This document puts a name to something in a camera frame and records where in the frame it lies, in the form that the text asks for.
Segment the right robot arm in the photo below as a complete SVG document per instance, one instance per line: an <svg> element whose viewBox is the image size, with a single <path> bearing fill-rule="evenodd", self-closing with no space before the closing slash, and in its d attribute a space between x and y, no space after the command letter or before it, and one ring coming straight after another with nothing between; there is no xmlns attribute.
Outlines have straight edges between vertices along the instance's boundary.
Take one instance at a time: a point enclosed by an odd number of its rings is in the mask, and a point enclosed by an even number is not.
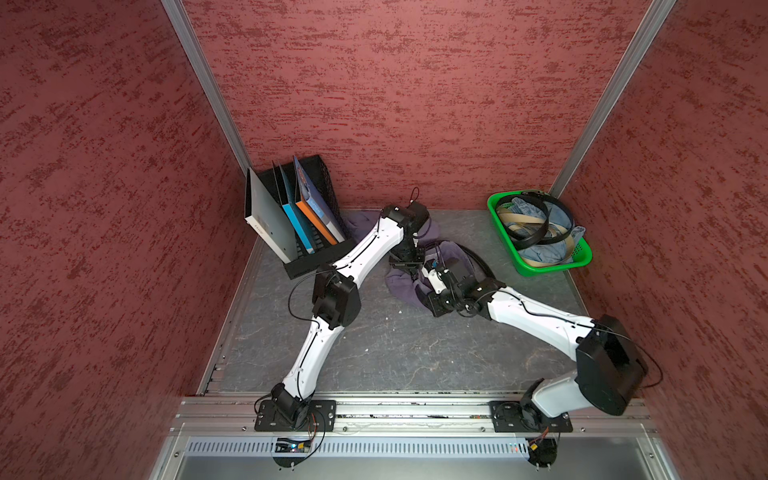
<svg viewBox="0 0 768 480"><path fill-rule="evenodd" d="M479 315L544 341L575 362L569 373L535 381L519 400L517 409L529 431L543 431L555 419L585 408L621 416L647 375L639 348L616 318L571 314L493 277L479 281L458 259L445 265L428 261L421 274L427 291L417 296L434 316Z"/></svg>

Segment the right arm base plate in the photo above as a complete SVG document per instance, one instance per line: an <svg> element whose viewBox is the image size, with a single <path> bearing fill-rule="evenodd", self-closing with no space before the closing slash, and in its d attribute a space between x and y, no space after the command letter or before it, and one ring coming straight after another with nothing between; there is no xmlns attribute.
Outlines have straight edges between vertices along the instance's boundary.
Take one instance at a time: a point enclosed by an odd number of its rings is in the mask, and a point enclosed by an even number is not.
<svg viewBox="0 0 768 480"><path fill-rule="evenodd" d="M571 420L566 414L550 418L539 412L532 404L522 405L519 401L491 401L488 407L496 433L573 432Z"/></svg>

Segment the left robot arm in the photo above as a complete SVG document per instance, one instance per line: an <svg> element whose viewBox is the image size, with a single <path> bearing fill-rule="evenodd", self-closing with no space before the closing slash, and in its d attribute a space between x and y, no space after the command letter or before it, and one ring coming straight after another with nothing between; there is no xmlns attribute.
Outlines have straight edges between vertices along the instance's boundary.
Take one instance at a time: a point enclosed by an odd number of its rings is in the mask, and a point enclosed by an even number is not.
<svg viewBox="0 0 768 480"><path fill-rule="evenodd" d="M391 251L399 256L414 255L417 236L428 219L427 208L418 202L406 207L387 206L357 246L315 272L306 339L289 372L271 390L277 412L291 427L304 425L331 348L360 313L359 288L365 278Z"/></svg>

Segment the black leather belt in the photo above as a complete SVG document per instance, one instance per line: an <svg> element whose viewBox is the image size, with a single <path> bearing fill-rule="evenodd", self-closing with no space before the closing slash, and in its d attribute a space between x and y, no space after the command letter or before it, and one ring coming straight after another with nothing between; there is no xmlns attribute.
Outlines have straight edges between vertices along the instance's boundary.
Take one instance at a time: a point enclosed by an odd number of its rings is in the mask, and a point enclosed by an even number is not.
<svg viewBox="0 0 768 480"><path fill-rule="evenodd" d="M438 240L434 248L439 253L443 264L447 264L451 260L458 260L471 273L481 272L483 278L496 277L489 264L469 247L453 241Z"/></svg>

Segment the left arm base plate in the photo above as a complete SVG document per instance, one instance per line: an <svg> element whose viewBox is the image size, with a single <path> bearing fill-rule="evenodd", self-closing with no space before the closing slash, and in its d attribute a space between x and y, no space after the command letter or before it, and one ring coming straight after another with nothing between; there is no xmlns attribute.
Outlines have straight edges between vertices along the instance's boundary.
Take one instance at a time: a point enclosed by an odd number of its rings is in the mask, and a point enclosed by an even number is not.
<svg viewBox="0 0 768 480"><path fill-rule="evenodd" d="M259 403L256 410L256 432L332 432L336 421L337 402L309 400L297 408L283 411L275 400Z"/></svg>

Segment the purple trousers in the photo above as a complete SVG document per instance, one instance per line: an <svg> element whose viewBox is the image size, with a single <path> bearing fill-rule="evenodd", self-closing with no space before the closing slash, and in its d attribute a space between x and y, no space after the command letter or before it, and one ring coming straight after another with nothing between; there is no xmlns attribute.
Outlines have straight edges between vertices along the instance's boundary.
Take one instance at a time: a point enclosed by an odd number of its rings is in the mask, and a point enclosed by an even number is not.
<svg viewBox="0 0 768 480"><path fill-rule="evenodd" d="M318 278L315 287L326 287L335 296L337 318L346 323L360 312L359 287L372 268L384 257L395 272L409 281L407 295L427 308L435 317L450 312L477 311L471 296L477 281L471 264L475 262L491 276L489 267L472 251L459 246L467 256L444 256L442 243L420 244L420 232L430 220L429 212L415 202L407 208L387 206L379 213L372 229L347 255L333 264L326 280Z"/></svg>

